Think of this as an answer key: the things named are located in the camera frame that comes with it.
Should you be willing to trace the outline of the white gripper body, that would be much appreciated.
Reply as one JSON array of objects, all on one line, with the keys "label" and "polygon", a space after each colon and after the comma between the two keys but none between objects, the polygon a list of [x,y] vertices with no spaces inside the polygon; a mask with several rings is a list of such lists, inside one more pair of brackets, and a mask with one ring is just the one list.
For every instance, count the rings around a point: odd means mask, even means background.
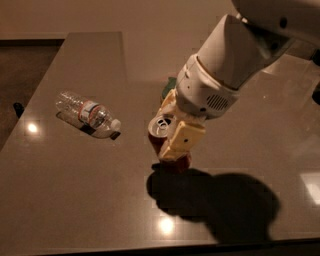
[{"label": "white gripper body", "polygon": [[175,88],[176,102],[183,112],[207,119],[221,117],[239,98],[236,90],[223,86],[207,73],[196,54],[179,72]]}]

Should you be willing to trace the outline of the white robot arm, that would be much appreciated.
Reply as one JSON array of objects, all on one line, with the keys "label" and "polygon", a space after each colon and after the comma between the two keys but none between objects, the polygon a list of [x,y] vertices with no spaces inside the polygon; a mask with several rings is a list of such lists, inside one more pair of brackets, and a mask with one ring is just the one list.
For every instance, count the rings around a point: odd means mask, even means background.
[{"label": "white robot arm", "polygon": [[237,14],[223,16],[189,57],[158,111],[173,118],[158,153],[162,161],[187,155],[205,134],[204,122],[222,116],[249,79],[273,64],[294,41],[320,45],[320,0],[232,0],[232,4]]}]

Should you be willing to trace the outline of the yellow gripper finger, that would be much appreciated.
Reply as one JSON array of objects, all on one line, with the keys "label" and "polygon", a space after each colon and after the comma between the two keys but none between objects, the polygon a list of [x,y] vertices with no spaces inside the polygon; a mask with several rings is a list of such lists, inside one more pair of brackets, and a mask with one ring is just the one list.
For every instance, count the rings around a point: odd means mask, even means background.
[{"label": "yellow gripper finger", "polygon": [[162,161],[177,161],[184,157],[191,148],[205,135],[203,125],[180,121],[172,135],[168,136],[158,154]]},{"label": "yellow gripper finger", "polygon": [[163,100],[160,113],[163,115],[178,116],[180,109],[177,106],[177,93],[175,89],[171,89]]}]

